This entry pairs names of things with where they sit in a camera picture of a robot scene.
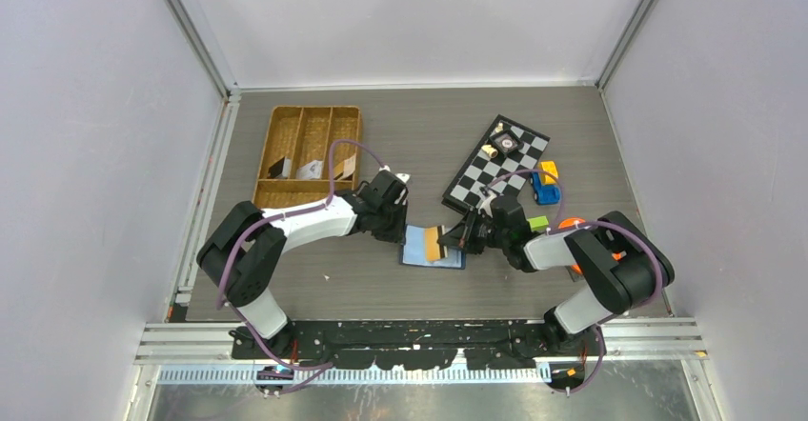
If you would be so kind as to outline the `tan credit card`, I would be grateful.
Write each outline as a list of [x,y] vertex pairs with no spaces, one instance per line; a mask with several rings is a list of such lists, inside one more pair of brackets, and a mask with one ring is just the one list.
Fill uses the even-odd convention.
[[424,257],[427,262],[432,263],[447,257],[447,247],[440,243],[444,233],[444,226],[434,226],[424,230]]

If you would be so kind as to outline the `blue card holder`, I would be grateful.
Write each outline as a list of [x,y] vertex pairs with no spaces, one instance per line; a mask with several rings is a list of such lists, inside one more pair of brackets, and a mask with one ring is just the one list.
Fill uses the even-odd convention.
[[399,253],[399,263],[404,266],[423,267],[431,269],[464,270],[466,256],[462,251],[448,249],[446,258],[427,262],[424,257],[424,230],[418,226],[408,225],[405,229],[405,240]]

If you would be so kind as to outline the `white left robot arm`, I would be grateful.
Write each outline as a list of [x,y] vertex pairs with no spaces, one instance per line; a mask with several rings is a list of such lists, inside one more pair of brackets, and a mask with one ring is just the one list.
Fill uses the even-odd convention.
[[300,206],[260,209],[239,202],[198,251],[196,263],[220,289],[218,299],[255,330],[255,345],[270,358],[282,357],[293,335],[269,288],[280,257],[319,240],[364,232],[401,244],[409,180],[407,173],[383,168],[355,190],[336,190]]

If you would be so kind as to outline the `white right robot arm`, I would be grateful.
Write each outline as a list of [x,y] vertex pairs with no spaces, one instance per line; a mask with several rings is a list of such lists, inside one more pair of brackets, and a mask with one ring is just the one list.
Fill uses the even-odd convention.
[[561,355],[581,343],[583,332],[653,302],[675,279],[670,260],[619,211],[535,231],[515,197],[496,195],[439,231],[435,242],[467,254],[498,249],[511,267],[527,273],[578,267],[585,287],[549,309],[538,327],[542,344]]

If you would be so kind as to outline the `white credit card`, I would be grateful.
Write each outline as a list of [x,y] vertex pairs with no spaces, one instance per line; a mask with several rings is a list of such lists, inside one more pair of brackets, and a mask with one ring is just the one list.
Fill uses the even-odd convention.
[[314,159],[301,167],[295,173],[298,180],[319,180],[322,176],[324,161]]

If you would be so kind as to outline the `black credit card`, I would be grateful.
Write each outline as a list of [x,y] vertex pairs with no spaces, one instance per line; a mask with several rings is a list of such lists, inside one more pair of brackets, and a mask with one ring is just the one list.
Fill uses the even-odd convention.
[[267,168],[267,179],[289,179],[292,171],[292,159],[289,157],[282,157],[275,161]]

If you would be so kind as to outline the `green toy block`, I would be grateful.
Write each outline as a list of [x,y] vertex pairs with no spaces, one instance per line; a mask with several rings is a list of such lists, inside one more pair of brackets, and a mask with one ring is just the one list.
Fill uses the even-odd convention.
[[544,215],[528,218],[527,221],[531,231],[542,232],[550,226],[548,218]]

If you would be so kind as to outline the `black white chessboard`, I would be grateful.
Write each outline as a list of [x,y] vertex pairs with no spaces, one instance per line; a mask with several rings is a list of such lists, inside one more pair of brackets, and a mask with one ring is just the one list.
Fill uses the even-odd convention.
[[[508,157],[498,155],[489,158],[480,147],[490,143],[490,137],[498,123],[504,130],[512,130],[522,141],[519,150]],[[443,206],[465,213],[477,208],[485,198],[485,188],[496,178],[516,170],[533,169],[547,149],[551,138],[506,116],[498,115],[480,137],[465,162],[461,165],[449,186],[442,194]]]

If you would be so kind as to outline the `woven bamboo cutlery tray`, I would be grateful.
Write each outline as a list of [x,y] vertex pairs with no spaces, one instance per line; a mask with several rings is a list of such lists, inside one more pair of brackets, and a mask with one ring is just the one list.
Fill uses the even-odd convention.
[[[252,201],[261,209],[281,209],[323,199],[329,192],[329,180],[338,190],[358,185],[358,148],[351,144],[335,147],[336,172],[329,172],[329,149],[338,139],[360,141],[363,133],[361,111],[355,106],[278,106],[273,109],[265,137]],[[267,179],[267,168],[282,157],[292,159],[289,179]],[[298,180],[299,167],[323,160],[319,180]]]

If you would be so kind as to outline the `blue yellow toy car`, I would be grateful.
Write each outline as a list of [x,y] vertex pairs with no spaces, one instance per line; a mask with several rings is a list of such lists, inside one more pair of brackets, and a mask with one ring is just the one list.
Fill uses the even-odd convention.
[[534,199],[538,205],[555,205],[561,200],[562,193],[556,182],[558,172],[556,163],[554,161],[540,161],[537,166],[538,169],[547,171],[551,176],[545,173],[532,172],[530,182],[534,190]]

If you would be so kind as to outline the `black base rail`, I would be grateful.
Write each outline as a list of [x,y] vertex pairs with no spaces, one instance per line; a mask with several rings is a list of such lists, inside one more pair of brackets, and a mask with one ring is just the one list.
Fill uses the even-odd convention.
[[591,331],[566,335],[528,320],[297,320],[257,341],[245,326],[229,332],[236,360],[291,358],[305,368],[426,371],[463,361],[472,371],[528,369],[541,357],[576,362],[599,354]]

